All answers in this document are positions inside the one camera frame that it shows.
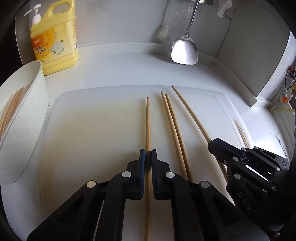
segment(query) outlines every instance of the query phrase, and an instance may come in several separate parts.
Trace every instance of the dish soap bottle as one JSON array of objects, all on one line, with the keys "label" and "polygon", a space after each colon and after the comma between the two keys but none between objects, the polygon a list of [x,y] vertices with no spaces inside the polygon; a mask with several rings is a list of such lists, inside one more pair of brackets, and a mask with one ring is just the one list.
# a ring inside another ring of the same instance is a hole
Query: dish soap bottle
[{"label": "dish soap bottle", "polygon": [[[67,4],[64,12],[53,13],[53,9]],[[43,63],[44,75],[49,75],[74,66],[79,51],[75,29],[75,1],[61,0],[50,5],[43,18],[38,14],[38,4],[29,10],[35,11],[30,29],[30,38],[35,57]]]}]

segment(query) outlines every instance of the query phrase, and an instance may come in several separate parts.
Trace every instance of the white cutting board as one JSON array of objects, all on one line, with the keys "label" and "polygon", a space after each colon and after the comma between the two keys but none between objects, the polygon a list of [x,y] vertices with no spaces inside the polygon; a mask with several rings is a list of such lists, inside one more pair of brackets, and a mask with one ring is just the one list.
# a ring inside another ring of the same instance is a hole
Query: white cutting board
[{"label": "white cutting board", "polygon": [[[159,160],[180,173],[160,91],[169,94],[186,144],[193,180],[211,182],[230,199],[217,161],[182,102],[169,86],[92,88],[62,94],[52,111],[39,166],[44,218],[89,180],[110,180],[145,148],[146,97],[151,101],[151,143]],[[233,122],[242,120],[223,93],[179,87],[210,137],[241,148]],[[144,239],[144,201],[127,200],[122,240]],[[152,202],[152,240],[174,240],[170,201]]]}]

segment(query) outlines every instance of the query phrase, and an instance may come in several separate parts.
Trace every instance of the bottle label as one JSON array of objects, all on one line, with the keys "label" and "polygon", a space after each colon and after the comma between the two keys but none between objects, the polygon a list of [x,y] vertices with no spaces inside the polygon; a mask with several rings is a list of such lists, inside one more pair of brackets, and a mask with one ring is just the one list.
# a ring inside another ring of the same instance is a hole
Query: bottle label
[{"label": "bottle label", "polygon": [[62,23],[32,38],[35,57],[43,64],[78,50],[75,20]]}]

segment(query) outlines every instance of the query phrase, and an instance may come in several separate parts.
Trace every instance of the white countertop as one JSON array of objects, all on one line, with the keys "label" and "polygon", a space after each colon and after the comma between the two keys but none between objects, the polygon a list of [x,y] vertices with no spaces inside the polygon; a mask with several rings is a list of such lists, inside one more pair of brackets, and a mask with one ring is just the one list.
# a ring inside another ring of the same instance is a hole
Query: white countertop
[{"label": "white countertop", "polygon": [[[48,123],[57,97],[72,90],[117,85],[199,88],[225,93],[240,114],[254,145],[285,156],[276,138],[279,128],[267,109],[250,108],[219,69],[211,63],[202,62],[202,54],[196,65],[184,66],[172,62],[168,56],[155,54],[166,52],[163,45],[151,43],[102,44],[80,48],[76,66],[46,76],[50,101],[45,123]],[[1,185],[7,219],[22,240],[26,240],[35,224],[42,221],[38,215],[42,210],[36,173],[41,146],[40,138],[24,172],[15,183]]]}]

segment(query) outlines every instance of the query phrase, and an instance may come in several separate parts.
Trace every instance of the bottle handle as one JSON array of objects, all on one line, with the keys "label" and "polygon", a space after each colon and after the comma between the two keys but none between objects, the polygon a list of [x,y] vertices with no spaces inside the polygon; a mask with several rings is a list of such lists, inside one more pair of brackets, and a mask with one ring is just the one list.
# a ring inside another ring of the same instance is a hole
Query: bottle handle
[{"label": "bottle handle", "polygon": [[[68,9],[64,12],[58,12],[58,13],[53,13],[53,10],[58,7],[58,6],[61,6],[63,4],[68,4]],[[75,2],[73,0],[61,0],[61,1],[58,1],[58,2],[55,2],[53,3],[52,5],[50,5],[50,7],[48,8],[47,12],[44,14],[45,17],[52,17],[53,15],[56,15],[56,14],[69,14],[73,7],[74,6]]]}]

